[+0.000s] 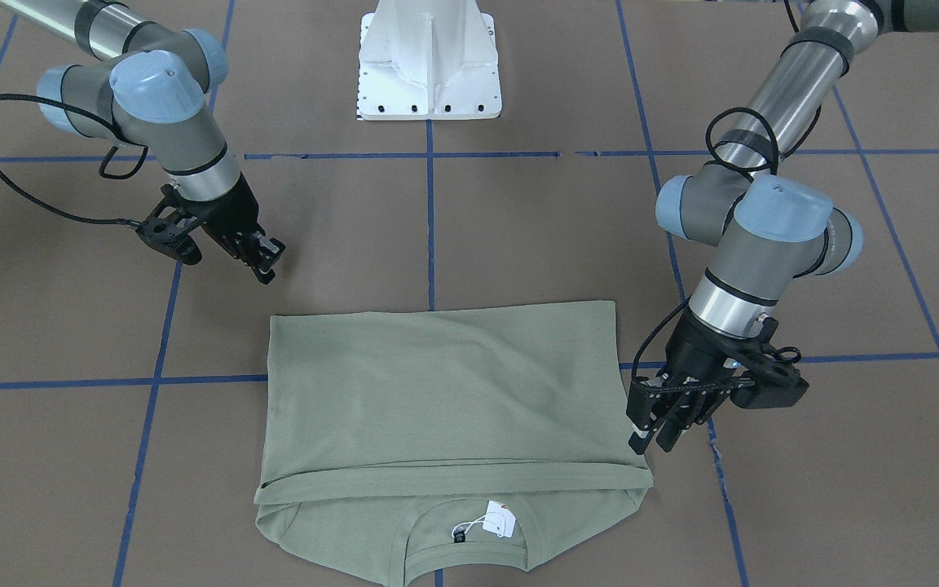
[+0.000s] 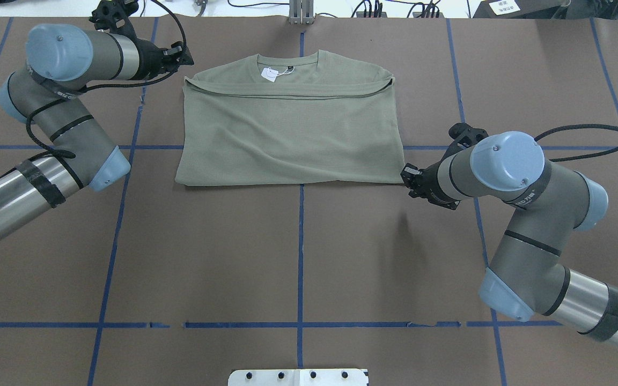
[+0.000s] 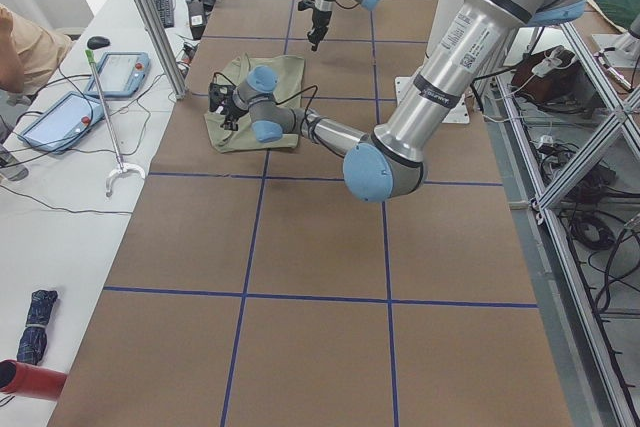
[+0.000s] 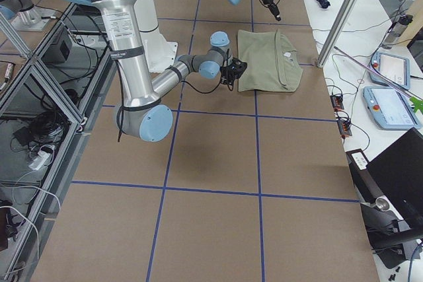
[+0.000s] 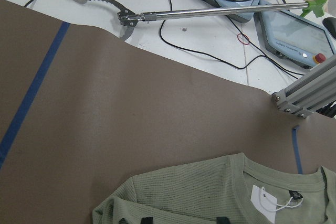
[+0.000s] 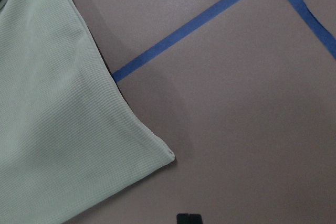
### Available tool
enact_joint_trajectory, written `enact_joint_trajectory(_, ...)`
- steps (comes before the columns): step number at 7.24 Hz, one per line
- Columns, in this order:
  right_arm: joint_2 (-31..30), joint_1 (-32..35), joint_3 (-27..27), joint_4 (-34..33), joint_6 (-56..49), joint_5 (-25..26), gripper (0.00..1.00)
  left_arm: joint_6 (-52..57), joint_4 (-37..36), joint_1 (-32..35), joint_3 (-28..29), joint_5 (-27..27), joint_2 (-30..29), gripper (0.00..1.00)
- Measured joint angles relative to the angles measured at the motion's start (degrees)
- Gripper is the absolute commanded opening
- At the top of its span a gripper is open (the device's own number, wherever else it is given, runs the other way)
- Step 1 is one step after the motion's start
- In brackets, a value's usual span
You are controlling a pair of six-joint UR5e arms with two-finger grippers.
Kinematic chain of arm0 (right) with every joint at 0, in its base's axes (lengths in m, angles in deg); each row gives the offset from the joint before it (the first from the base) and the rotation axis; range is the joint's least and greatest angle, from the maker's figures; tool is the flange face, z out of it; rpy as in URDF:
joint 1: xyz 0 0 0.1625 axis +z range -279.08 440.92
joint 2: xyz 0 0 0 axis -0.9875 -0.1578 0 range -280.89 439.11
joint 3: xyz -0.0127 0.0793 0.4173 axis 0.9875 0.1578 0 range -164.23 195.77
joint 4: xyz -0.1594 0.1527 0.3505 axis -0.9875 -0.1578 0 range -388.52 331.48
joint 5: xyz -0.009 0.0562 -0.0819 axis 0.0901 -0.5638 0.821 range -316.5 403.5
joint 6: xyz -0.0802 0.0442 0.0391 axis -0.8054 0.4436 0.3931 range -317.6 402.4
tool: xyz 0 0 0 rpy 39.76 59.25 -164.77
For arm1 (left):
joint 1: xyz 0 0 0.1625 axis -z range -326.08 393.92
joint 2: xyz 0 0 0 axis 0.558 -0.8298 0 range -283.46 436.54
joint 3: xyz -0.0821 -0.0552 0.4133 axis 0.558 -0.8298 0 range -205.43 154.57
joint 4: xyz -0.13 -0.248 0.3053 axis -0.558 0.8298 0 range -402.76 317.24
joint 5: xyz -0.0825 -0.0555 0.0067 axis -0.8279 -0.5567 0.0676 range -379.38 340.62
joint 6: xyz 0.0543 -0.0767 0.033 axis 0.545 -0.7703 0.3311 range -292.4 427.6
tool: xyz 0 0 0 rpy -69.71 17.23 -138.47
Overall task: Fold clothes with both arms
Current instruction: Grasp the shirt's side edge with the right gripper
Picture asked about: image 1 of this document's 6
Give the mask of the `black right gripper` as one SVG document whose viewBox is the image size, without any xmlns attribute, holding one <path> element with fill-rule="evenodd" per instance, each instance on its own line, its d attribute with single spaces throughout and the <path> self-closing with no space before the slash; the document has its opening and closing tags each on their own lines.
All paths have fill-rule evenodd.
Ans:
<svg viewBox="0 0 939 587">
<path fill-rule="evenodd" d="M 175 181 L 169 183 L 168 194 L 169 205 L 187 213 L 187 230 L 200 227 L 228 255 L 245 263 L 258 283 L 269 284 L 276 278 L 273 265 L 283 255 L 284 244 L 267 236 L 258 223 L 258 201 L 244 175 L 211 201 L 186 198 Z"/>
</svg>

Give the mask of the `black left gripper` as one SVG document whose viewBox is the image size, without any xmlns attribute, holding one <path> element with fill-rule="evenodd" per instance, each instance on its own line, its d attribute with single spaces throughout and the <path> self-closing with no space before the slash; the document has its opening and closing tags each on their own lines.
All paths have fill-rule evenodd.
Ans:
<svg viewBox="0 0 939 587">
<path fill-rule="evenodd" d="M 678 322 L 664 350 L 664 364 L 655 378 L 638 374 L 645 349 L 674 317 Z M 744 369 L 727 354 L 735 338 L 712 329 L 692 312 L 677 308 L 641 343 L 631 364 L 627 416 L 633 425 L 629 447 L 644 456 L 655 438 L 655 425 L 663 425 L 656 443 L 674 449 L 682 432 L 702 424 L 741 384 Z"/>
</svg>

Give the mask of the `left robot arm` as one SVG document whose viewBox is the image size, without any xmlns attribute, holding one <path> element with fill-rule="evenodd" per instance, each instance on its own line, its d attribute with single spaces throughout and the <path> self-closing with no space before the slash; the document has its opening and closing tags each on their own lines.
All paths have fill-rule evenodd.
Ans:
<svg viewBox="0 0 939 587">
<path fill-rule="evenodd" d="M 744 107 L 720 113 L 730 128 L 705 138 L 708 160 L 657 193 L 666 232 L 710 245 L 714 258 L 693 293 L 668 315 L 675 323 L 654 377 L 631 370 L 626 415 L 636 454 L 674 449 L 725 402 L 789 408 L 809 389 L 799 351 L 776 348 L 774 311 L 797 278 L 845 270 L 863 230 L 831 198 L 780 174 L 809 137 L 823 101 L 854 60 L 888 33 L 939 33 L 939 1 L 812 1 L 791 16 L 794 34 Z"/>
</svg>

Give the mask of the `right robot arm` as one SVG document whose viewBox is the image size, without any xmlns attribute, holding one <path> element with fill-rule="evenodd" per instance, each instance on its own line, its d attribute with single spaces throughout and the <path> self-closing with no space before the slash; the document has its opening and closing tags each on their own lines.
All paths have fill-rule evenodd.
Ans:
<svg viewBox="0 0 939 587">
<path fill-rule="evenodd" d="M 144 220 L 121 218 L 150 249 L 186 265 L 201 260 L 202 229 L 232 258 L 271 283 L 284 244 L 258 223 L 258 202 L 205 97 L 227 78 L 223 45 L 202 29 L 173 31 L 107 1 L 2 1 L 97 64 L 48 71 L 33 96 L 56 129 L 141 148 L 169 177 Z"/>
</svg>

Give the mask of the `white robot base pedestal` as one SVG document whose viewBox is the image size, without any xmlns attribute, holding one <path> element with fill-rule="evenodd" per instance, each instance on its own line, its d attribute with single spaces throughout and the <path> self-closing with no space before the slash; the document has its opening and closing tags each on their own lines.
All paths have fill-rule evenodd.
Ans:
<svg viewBox="0 0 939 587">
<path fill-rule="evenodd" d="M 362 121 L 500 116 L 492 15 L 476 1 L 380 1 L 362 15 L 355 115 Z"/>
</svg>

